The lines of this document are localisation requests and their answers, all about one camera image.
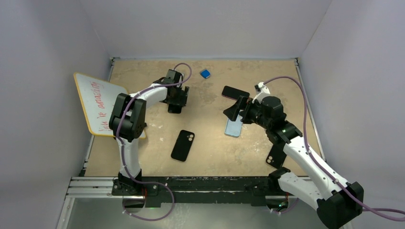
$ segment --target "wooden table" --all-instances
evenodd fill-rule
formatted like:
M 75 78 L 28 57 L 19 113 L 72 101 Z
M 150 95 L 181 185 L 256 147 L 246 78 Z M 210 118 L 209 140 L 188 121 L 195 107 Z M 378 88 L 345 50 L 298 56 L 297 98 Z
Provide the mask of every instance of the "wooden table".
M 167 70 L 179 62 L 188 63 L 193 74 L 184 86 L 190 87 L 186 107 L 181 114 L 169 114 L 167 105 L 155 104 L 146 112 L 147 139 L 139 141 L 139 160 L 143 176 L 267 176 L 275 169 L 265 163 L 272 146 L 263 128 L 243 125 L 238 138 L 224 134 L 227 117 L 224 109 L 235 103 L 221 96 L 225 85 L 247 91 L 255 96 L 258 82 L 289 75 L 298 80 L 293 60 L 122 60 L 116 61 L 111 82 L 126 87 L 130 93 L 148 87 L 166 76 Z M 203 69 L 211 72 L 204 79 Z M 187 76 L 188 68 L 177 69 Z M 281 99 L 287 120 L 300 130 L 303 127 L 303 98 L 299 88 L 288 79 L 267 85 L 272 95 Z M 171 151 L 181 130 L 195 133 L 188 158 L 179 162 Z M 309 143 L 320 153 L 313 125 L 307 122 Z M 120 167 L 117 142 L 112 137 L 96 136 L 85 176 L 114 177 Z M 284 167 L 298 176 L 305 172 L 287 157 Z

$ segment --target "white wall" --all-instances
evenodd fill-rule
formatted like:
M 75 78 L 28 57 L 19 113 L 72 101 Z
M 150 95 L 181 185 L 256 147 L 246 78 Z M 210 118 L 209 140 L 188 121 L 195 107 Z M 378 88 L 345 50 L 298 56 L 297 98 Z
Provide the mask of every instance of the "white wall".
M 405 2 L 334 0 L 300 63 L 328 162 L 405 210 Z M 365 212 L 355 228 L 405 228 Z
M 331 0 L 81 0 L 111 56 L 295 58 Z
M 108 73 L 78 0 L 0 1 L 1 228 L 55 228 L 90 138 L 73 80 Z

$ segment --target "small blue object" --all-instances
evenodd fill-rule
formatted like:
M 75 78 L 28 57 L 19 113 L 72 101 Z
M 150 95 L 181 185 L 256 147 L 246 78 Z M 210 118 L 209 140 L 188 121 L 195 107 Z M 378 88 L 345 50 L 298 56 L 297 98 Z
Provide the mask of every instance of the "small blue object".
M 205 79 L 207 79 L 208 77 L 211 76 L 211 73 L 210 73 L 208 70 L 204 69 L 204 70 L 202 70 L 202 71 L 200 72 L 200 75 L 201 75 L 202 77 L 204 77 Z

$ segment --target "tabletop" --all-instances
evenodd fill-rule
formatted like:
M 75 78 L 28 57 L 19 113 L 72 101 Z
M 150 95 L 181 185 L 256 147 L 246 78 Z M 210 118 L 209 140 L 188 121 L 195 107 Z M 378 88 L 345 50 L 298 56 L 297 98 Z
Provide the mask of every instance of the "tabletop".
M 224 134 L 227 117 L 223 110 L 235 100 L 221 96 L 228 85 L 250 93 L 254 85 L 280 75 L 297 80 L 294 60 L 117 60 L 110 82 L 138 92 L 153 81 L 166 76 L 168 69 L 186 62 L 192 76 L 183 86 L 190 87 L 187 105 L 181 114 L 169 114 L 167 104 L 157 103 L 146 111 L 146 139 L 139 140 L 139 161 L 143 176 L 267 176 L 275 169 L 266 157 L 272 146 L 263 128 L 256 124 L 242 126 L 239 137 Z M 199 72 L 208 69 L 211 76 L 204 79 Z M 186 66 L 177 71 L 188 75 Z M 297 85 L 288 79 L 267 84 L 271 94 L 280 98 L 287 120 L 303 129 L 304 101 Z M 311 119 L 308 119 L 309 144 L 320 154 Z M 185 162 L 171 158 L 171 152 L 181 130 L 195 134 Z M 283 165 L 297 176 L 306 173 L 290 157 Z M 114 177 L 120 159 L 117 142 L 112 137 L 95 136 L 85 176 Z

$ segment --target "whiteboard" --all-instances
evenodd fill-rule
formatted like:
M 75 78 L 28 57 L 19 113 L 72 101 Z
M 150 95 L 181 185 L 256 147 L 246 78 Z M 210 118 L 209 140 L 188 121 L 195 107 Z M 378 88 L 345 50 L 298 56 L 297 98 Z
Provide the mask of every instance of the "whiteboard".
M 74 73 L 74 77 L 89 131 L 93 135 L 114 136 L 108 122 L 117 95 L 128 94 L 128 90 L 82 73 Z

